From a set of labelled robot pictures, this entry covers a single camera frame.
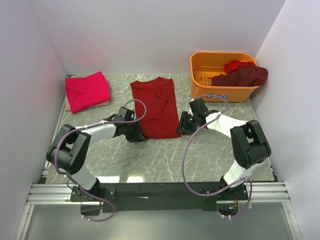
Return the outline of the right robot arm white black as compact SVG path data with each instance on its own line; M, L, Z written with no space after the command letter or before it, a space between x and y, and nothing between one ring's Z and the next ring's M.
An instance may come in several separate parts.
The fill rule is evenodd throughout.
M191 135L182 155L181 174L186 188L199 197L213 197L218 194L230 200L237 194L237 187L249 182L249 176L256 165L269 158L272 150L264 131L257 120L238 120L225 115L229 110L208 110L201 98L189 102L190 110L181 113L177 133ZM185 161L193 138L203 129L219 132L231 139L234 162L221 178L219 190L200 193L191 188L185 175Z

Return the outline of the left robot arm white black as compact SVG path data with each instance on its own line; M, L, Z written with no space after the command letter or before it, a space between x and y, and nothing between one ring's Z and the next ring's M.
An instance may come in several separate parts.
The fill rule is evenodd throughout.
M88 201L103 196L100 181L87 167L85 160L89 147L101 140L125 136L129 143L146 141L134 111L120 107L118 113L90 126L63 125L46 153L46 160L60 174L71 177L82 188Z

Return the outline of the red t shirt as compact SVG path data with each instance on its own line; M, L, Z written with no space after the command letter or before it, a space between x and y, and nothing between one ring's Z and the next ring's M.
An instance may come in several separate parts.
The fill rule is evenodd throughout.
M157 77L150 81L130 84L132 96L139 100L135 105L136 117L147 139L179 138L179 117L173 80Z

